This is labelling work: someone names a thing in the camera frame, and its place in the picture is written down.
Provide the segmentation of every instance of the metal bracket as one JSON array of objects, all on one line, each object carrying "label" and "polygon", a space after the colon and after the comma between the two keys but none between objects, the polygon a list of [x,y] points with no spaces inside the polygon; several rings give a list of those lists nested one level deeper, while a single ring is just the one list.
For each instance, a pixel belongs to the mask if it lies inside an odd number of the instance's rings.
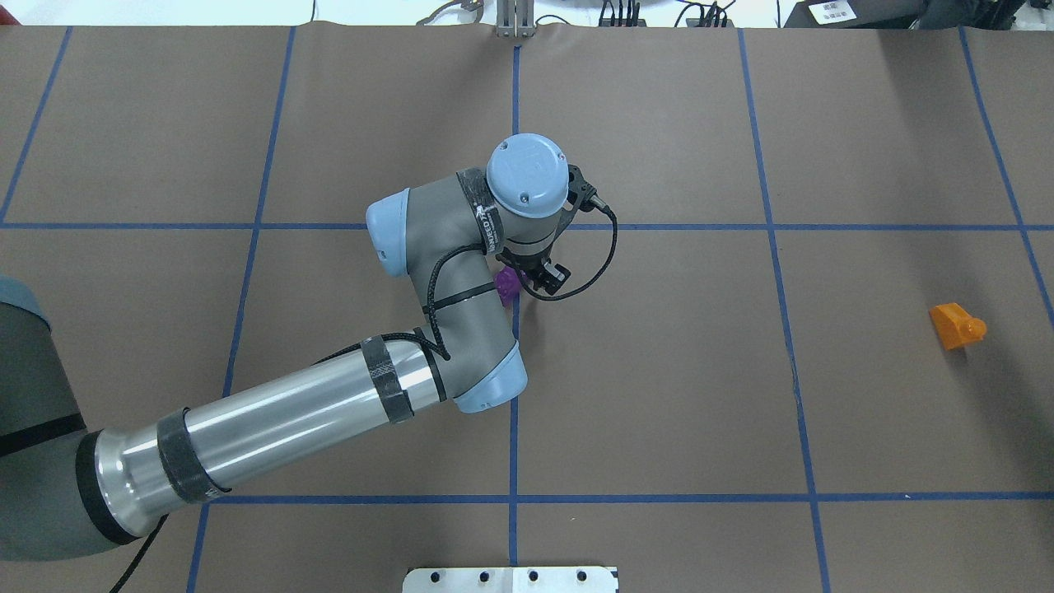
[{"label": "metal bracket", "polygon": [[499,37],[534,37],[534,0],[497,0]]},{"label": "metal bracket", "polygon": [[416,569],[403,593],[618,593],[614,567]]}]

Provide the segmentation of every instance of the white plate with holes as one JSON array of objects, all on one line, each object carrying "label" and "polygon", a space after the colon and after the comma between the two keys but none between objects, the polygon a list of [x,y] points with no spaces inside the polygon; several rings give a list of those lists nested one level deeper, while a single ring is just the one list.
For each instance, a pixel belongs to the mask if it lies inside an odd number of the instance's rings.
[{"label": "white plate with holes", "polygon": [[614,567],[416,569],[403,593],[619,593]]}]

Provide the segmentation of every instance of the black tape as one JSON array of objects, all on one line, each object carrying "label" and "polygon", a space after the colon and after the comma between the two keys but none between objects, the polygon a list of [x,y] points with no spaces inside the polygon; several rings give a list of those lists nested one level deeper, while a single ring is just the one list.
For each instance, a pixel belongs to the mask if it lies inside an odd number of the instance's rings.
[{"label": "black tape", "polygon": [[486,173],[474,166],[464,169],[457,172],[457,180],[475,216],[475,223],[480,226],[484,253],[489,255],[496,252],[505,240],[505,226],[502,225],[502,217],[497,213],[497,200],[487,184]]},{"label": "black tape", "polygon": [[231,492],[212,481],[194,452],[191,435],[187,431],[184,408],[157,422],[157,454],[172,490],[187,502],[208,502],[222,493]]},{"label": "black tape", "polygon": [[374,336],[363,340],[363,360],[366,361],[366,369],[370,372],[370,379],[377,391],[377,397],[385,407],[388,421],[397,424],[413,418],[410,394],[407,394],[398,383],[395,365],[392,364],[391,355],[388,354],[388,347],[385,345],[383,338]]},{"label": "black tape", "polygon": [[0,457],[5,457],[13,453],[18,453],[23,449],[47,442],[52,439],[64,437],[70,433],[83,431],[84,419],[80,414],[71,414],[62,418],[55,418],[47,422],[41,422],[36,427],[15,431],[0,437]]},{"label": "black tape", "polygon": [[[469,299],[472,298],[472,296],[479,296],[484,292],[490,292],[491,290],[496,290],[496,289],[497,286],[494,285],[494,282],[488,281],[487,283],[481,283],[480,285],[476,285],[474,288],[469,288],[468,290],[462,290],[456,294],[451,294],[450,296],[447,296],[446,299],[440,299],[438,301],[433,303],[433,305],[435,311],[437,312],[443,308],[456,305],[462,301],[468,301]],[[421,311],[424,312],[426,316],[428,315],[428,308],[422,308]]]},{"label": "black tape", "polygon": [[[419,328],[413,329],[413,335],[417,338],[424,339],[425,333],[421,331]],[[443,387],[443,378],[440,377],[440,368],[435,364],[435,355],[429,349],[422,349],[421,352],[425,353],[425,360],[428,361],[428,369],[432,372],[432,381],[435,382],[435,391],[440,394],[440,401],[447,401],[447,389]]]},{"label": "black tape", "polygon": [[99,440],[98,431],[85,435],[77,446],[77,457],[74,459],[74,471],[77,474],[77,490],[80,492],[80,502],[84,506],[87,518],[103,537],[118,546],[132,543],[139,539],[124,531],[117,519],[110,513],[106,501],[102,498],[99,488],[99,477],[95,473],[95,443]]}]

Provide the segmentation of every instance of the vertical blue line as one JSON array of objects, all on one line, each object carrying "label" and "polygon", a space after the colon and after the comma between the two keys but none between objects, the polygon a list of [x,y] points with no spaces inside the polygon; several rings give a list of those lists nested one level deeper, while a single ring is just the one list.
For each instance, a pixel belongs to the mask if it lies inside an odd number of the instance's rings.
[{"label": "vertical blue line", "polygon": [[246,300],[249,298],[249,282],[253,275],[253,264],[256,260],[256,244],[259,242],[260,225],[264,219],[264,205],[267,202],[267,187],[271,178],[271,163],[274,160],[274,146],[278,140],[278,124],[281,121],[281,105],[286,97],[286,81],[289,78],[289,64],[293,57],[293,41],[296,38],[296,28],[289,28],[289,38],[286,41],[286,61],[281,66],[281,81],[278,83],[278,98],[274,106],[274,119],[271,122],[271,137],[268,140],[267,157],[264,161],[264,177],[260,179],[260,193],[256,200],[256,216],[253,219],[253,235],[249,240],[249,255],[246,257],[246,272],[241,277],[241,293],[238,296],[238,313],[234,318],[234,336],[231,338],[231,352],[227,358],[227,374],[223,378],[223,394],[221,397],[231,395],[231,386],[234,383],[234,361],[238,356],[238,347],[241,342],[241,324],[246,316]]},{"label": "vertical blue line", "polygon": [[[512,133],[520,133],[520,45],[512,47]],[[520,294],[512,300],[512,337],[520,340]],[[509,408],[509,566],[520,565],[520,398]]]},{"label": "vertical blue line", "polygon": [[[268,139],[267,157],[264,161],[264,175],[260,179],[260,193],[256,200],[256,215],[253,219],[253,236],[249,241],[249,255],[246,257],[246,272],[241,277],[241,293],[238,296],[238,313],[234,319],[234,335],[231,338],[231,353],[227,359],[227,374],[223,378],[223,394],[221,397],[231,395],[231,386],[234,382],[234,361],[238,356],[238,347],[241,341],[241,324],[246,315],[246,300],[249,296],[249,280],[253,275],[253,262],[256,259],[256,244],[259,242],[260,226],[264,221],[264,206],[267,203],[267,187],[271,178],[271,164],[274,161],[274,146],[278,141],[278,124],[281,122],[281,105],[286,99],[286,82],[289,80],[289,65],[293,59],[293,42],[296,39],[296,27],[289,27],[289,37],[286,40],[286,59],[281,65],[281,79],[278,82],[278,98],[274,105],[274,119],[271,121],[271,136]],[[201,547],[204,543],[204,532],[209,525],[209,505],[201,507],[201,515],[198,518],[197,539],[194,543],[194,555],[191,558],[190,576],[187,579],[187,592],[193,593],[197,586],[198,566],[201,562]]]},{"label": "vertical blue line", "polygon": [[201,551],[204,547],[204,532],[209,526],[209,503],[201,506],[198,514],[198,530],[194,537],[194,554],[191,556],[191,572],[187,576],[187,593],[194,593],[197,588],[197,573],[201,566]]},{"label": "vertical blue line", "polygon": [[1017,196],[1014,195],[1014,186],[1010,182],[1010,174],[1007,173],[1007,165],[1002,160],[1002,152],[999,150],[999,142],[995,139],[995,132],[992,130],[992,122],[989,120],[988,110],[984,107],[984,98],[981,96],[980,84],[977,83],[977,71],[974,70],[974,59],[970,54],[970,44],[967,42],[967,29],[959,27],[959,42],[962,43],[962,55],[967,59],[967,70],[970,72],[970,83],[974,86],[974,98],[977,99],[977,110],[981,114],[981,122],[984,123],[984,132],[989,136],[992,144],[992,152],[995,153],[995,162],[999,167],[999,176],[1002,177],[1002,186],[1007,189],[1007,197],[1010,199],[1010,207],[1014,211],[1014,218],[1017,220],[1018,231],[1021,233],[1021,242],[1024,243],[1024,252],[1029,255],[1029,264],[1032,265],[1032,274],[1039,285],[1039,296],[1043,300],[1043,308],[1047,309],[1047,320],[1054,328],[1054,307],[1051,307],[1050,293],[1047,291],[1047,282],[1043,281],[1043,274],[1039,271],[1039,261],[1032,250],[1032,240],[1029,238],[1029,230],[1024,225],[1024,216],[1021,215],[1021,207],[1017,203]]},{"label": "vertical blue line", "polygon": [[15,197],[15,187],[18,186],[18,178],[22,174],[22,166],[25,158],[30,156],[30,146],[33,145],[33,137],[37,135],[37,125],[40,124],[40,117],[47,106],[47,98],[52,95],[52,86],[55,85],[55,78],[59,75],[59,66],[62,65],[62,58],[65,56],[65,48],[70,44],[70,37],[73,36],[73,27],[67,26],[65,35],[62,36],[62,44],[59,45],[59,53],[55,56],[55,63],[52,64],[52,73],[47,76],[47,83],[44,84],[44,93],[40,95],[40,103],[37,104],[37,113],[30,123],[30,131],[25,134],[25,142],[22,143],[22,152],[18,155],[18,162],[15,163],[15,172],[11,175],[11,182],[7,183],[7,193],[4,195],[3,204],[0,205],[0,222],[3,222],[11,207],[11,200]]},{"label": "vertical blue line", "polygon": [[754,135],[754,156],[758,164],[758,181],[761,185],[761,201],[765,209],[765,224],[768,226],[768,251],[773,258],[773,273],[776,279],[776,295],[780,304],[783,323],[783,343],[790,361],[790,377],[794,386],[795,407],[798,411],[798,438],[801,441],[801,457],[805,467],[805,486],[808,489],[809,511],[813,515],[813,537],[816,540],[816,557],[820,567],[820,585],[824,593],[831,591],[831,576],[827,572],[827,554],[823,545],[823,528],[820,523],[820,503],[816,495],[816,480],[813,474],[813,455],[808,447],[808,430],[805,427],[805,407],[801,400],[801,383],[798,379],[798,361],[794,353],[794,336],[790,334],[790,317],[787,314],[786,292],[783,289],[783,269],[780,265],[779,248],[776,244],[776,224],[773,219],[772,202],[768,199],[768,179],[765,176],[765,160],[761,152],[761,133],[758,130],[758,114],[754,104],[754,88],[750,84],[750,66],[746,56],[746,39],[743,29],[739,34],[739,54],[743,62],[743,84],[746,88],[746,106],[750,115],[750,132]]}]

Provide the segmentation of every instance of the blue joint cap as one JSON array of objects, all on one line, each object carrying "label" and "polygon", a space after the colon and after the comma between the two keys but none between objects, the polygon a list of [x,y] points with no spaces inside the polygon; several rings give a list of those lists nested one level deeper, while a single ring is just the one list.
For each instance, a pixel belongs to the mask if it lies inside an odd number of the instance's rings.
[{"label": "blue joint cap", "polygon": [[457,410],[465,414],[475,414],[496,408],[519,396],[527,389],[527,370],[520,356],[520,342],[512,345],[509,354],[497,363],[486,377],[454,398]]},{"label": "blue joint cap", "polygon": [[554,214],[567,200],[567,157],[549,138],[516,134],[487,162],[487,184],[507,210],[527,218]]},{"label": "blue joint cap", "polygon": [[388,275],[406,275],[406,204],[407,187],[394,195],[374,201],[366,209],[366,228],[370,230],[373,249]]},{"label": "blue joint cap", "polygon": [[37,303],[36,296],[33,295],[30,286],[3,274],[0,274],[0,303],[30,312],[40,318],[48,330],[52,329],[52,324],[47,323],[47,318],[40,310],[40,304]]}]

